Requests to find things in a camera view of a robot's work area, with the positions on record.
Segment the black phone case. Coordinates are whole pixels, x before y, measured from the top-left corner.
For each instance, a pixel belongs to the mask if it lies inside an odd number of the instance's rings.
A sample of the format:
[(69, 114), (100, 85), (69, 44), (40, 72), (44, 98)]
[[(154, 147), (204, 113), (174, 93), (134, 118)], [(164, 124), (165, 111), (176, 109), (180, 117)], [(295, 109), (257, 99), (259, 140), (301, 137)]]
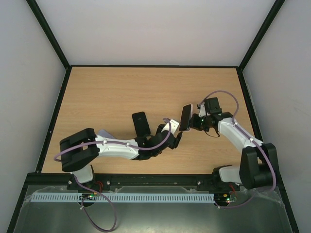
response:
[(145, 112), (133, 113), (132, 120), (137, 137), (150, 135), (151, 131)]

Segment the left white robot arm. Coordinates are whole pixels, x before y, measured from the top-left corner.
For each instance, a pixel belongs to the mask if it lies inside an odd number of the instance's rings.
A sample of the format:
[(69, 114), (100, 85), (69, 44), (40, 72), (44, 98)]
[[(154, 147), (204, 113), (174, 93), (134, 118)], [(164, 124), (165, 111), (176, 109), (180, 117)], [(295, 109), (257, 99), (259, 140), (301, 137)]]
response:
[(166, 148), (178, 147), (182, 137), (174, 135), (179, 123), (170, 120), (159, 126), (153, 136), (119, 140), (106, 131), (95, 134), (93, 128), (86, 128), (60, 141), (60, 153), (54, 160), (61, 163), (62, 171), (73, 174), (79, 183), (93, 180), (91, 162), (101, 157), (123, 158), (144, 161), (156, 157)]

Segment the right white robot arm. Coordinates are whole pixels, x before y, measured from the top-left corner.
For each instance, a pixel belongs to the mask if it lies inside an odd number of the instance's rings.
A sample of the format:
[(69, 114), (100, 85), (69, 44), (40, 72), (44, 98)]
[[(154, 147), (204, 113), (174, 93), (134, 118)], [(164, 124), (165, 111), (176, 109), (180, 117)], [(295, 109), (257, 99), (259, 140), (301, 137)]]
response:
[(244, 186), (246, 189), (260, 187), (276, 188), (278, 162), (276, 147), (264, 143), (247, 132), (235, 119), (234, 114), (223, 112), (217, 98), (208, 98), (197, 105), (199, 113), (193, 114), (190, 127), (208, 132), (214, 129), (218, 135), (226, 137), (241, 153), (239, 166), (225, 165), (215, 168), (212, 185), (223, 190), (229, 183)]

